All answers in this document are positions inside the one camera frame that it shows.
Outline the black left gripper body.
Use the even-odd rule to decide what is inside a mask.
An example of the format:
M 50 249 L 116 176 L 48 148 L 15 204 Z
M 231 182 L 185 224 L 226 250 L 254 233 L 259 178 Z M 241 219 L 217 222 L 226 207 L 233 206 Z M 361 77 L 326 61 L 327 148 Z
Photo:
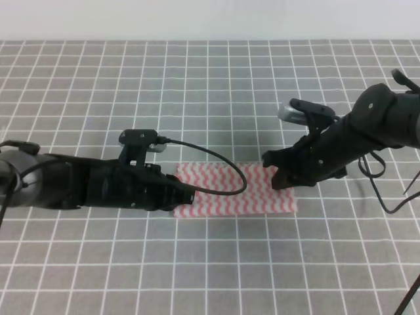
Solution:
M 86 179 L 85 205 L 172 211 L 177 206 L 177 180 L 164 175 L 161 167 L 137 167 L 117 160 L 90 160 Z

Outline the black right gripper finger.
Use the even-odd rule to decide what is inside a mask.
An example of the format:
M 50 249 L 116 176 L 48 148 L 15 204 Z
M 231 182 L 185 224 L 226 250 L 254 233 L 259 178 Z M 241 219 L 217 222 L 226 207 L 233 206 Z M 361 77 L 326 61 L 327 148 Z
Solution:
M 263 167 L 287 167 L 293 157 L 294 152 L 291 148 L 269 150 L 262 155 L 262 165 Z
M 284 167 L 278 167 L 274 173 L 271 185 L 274 190 L 283 190 L 295 186 L 295 179 L 291 172 Z

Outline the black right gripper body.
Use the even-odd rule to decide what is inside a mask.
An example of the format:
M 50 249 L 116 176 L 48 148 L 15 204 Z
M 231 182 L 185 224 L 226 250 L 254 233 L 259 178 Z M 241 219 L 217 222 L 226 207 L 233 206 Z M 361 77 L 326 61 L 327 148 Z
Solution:
M 315 186 L 327 179 L 347 175 L 342 161 L 343 135 L 326 131 L 317 137 L 303 136 L 291 147 L 291 182 L 294 186 Z

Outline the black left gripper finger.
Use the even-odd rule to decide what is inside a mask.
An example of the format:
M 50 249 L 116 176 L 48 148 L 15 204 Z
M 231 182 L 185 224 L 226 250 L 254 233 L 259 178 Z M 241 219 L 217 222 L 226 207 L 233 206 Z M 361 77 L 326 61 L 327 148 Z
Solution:
M 195 190 L 189 188 L 174 175 L 167 175 L 170 185 L 167 188 L 168 210 L 175 210 L 181 205 L 191 205 L 195 198 Z

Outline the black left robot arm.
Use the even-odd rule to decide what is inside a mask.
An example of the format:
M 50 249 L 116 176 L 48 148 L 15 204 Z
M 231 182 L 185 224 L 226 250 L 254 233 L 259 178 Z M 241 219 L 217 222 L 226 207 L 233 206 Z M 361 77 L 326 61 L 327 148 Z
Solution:
M 8 207 L 81 207 L 172 211 L 190 205 L 194 190 L 157 165 L 118 159 L 40 154 L 38 144 L 1 143 L 1 201 Z

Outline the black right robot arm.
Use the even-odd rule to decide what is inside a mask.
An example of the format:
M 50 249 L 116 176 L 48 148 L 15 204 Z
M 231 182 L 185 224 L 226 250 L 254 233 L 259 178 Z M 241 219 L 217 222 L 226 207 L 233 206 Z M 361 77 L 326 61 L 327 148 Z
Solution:
M 272 188 L 311 187 L 341 179 L 349 163 L 372 151 L 418 148 L 419 86 L 398 69 L 392 77 L 408 91 L 395 93 L 383 83 L 372 85 L 343 117 L 328 106 L 296 98 L 281 105 L 279 119 L 307 126 L 309 133 L 290 148 L 262 155 L 264 167 L 277 168 Z

